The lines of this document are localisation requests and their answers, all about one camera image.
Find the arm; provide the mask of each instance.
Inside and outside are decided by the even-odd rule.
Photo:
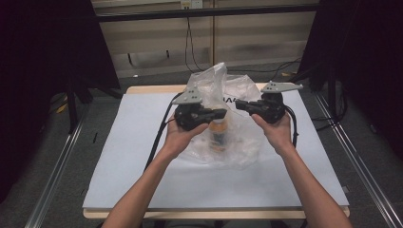
[[[275,124],[268,124],[259,115],[252,115],[270,144],[284,161],[296,187],[310,227],[353,227],[335,200],[320,185],[303,162],[291,142],[288,114]]]
[[[188,146],[190,140],[202,133],[207,126],[208,124],[204,123],[191,131],[184,131],[175,121],[170,121],[163,148],[142,176],[116,203],[103,227],[139,227],[168,165]]]

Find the orange bottle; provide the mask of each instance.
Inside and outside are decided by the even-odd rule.
[[[208,128],[210,130],[210,149],[214,152],[225,151],[227,145],[227,121],[225,119],[213,120]]]

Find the gray carpet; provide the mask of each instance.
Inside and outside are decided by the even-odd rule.
[[[245,69],[270,70],[278,65],[242,66]],[[287,68],[297,71],[297,66]],[[234,71],[233,74],[245,72]],[[122,92],[130,86],[185,84],[189,72],[169,73],[138,78],[121,79]],[[255,82],[265,82],[271,74],[248,72]],[[276,81],[286,81],[287,77],[277,77]],[[323,116],[317,102],[308,88],[300,91],[311,117]],[[119,100],[92,90],[94,102],[89,107],[80,137],[69,158],[66,170],[57,192],[48,209],[42,227],[96,227],[101,221],[84,218],[82,204],[90,178],[99,159],[106,137],[116,116]],[[323,122],[314,122],[316,127]],[[380,187],[385,191],[399,215],[403,215],[403,162],[391,151],[382,135],[375,134],[369,122],[353,103],[341,124],[353,141],[358,153],[366,162]],[[20,180],[14,184],[8,198],[0,205],[0,227],[23,227],[39,199],[48,177],[66,142],[68,114],[52,113],[42,133],[37,153]],[[372,198],[352,167],[333,130],[326,128],[318,132],[342,186],[350,192],[346,196],[351,204],[350,219],[354,227],[387,227]],[[301,220],[287,220],[290,227],[299,227]]]

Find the black controller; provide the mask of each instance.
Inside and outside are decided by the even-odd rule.
[[[213,120],[223,119],[226,109],[210,109],[202,106],[202,96],[194,87],[187,87],[181,96],[172,101],[178,105],[175,109],[175,120],[177,124],[186,131],[196,128],[200,124],[210,124]]]
[[[223,119],[226,109],[204,108],[201,104],[179,104],[175,109],[175,120],[184,130],[190,131],[200,124],[210,124],[213,120]]]
[[[279,121],[285,114],[285,105],[281,93],[263,93],[261,100],[245,102],[236,100],[235,106],[239,110],[249,112],[249,115],[258,114],[269,124]]]
[[[302,85],[290,83],[268,83],[261,92],[261,100],[256,102],[245,102],[236,100],[235,106],[239,110],[244,110],[252,114],[258,114],[269,124],[279,121],[285,114],[286,106],[282,100],[281,92],[302,89]]]

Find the clear plastic bag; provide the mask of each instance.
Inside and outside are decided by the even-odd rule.
[[[198,87],[204,107],[227,109],[224,139],[220,139],[225,149],[218,152],[211,146],[212,138],[217,136],[212,132],[215,129],[211,123],[207,130],[193,138],[181,156],[219,168],[242,169],[255,162],[264,136],[247,112],[235,108],[237,99],[256,101],[260,98],[255,83],[247,75],[228,75],[225,64],[220,63],[192,74],[187,86]]]

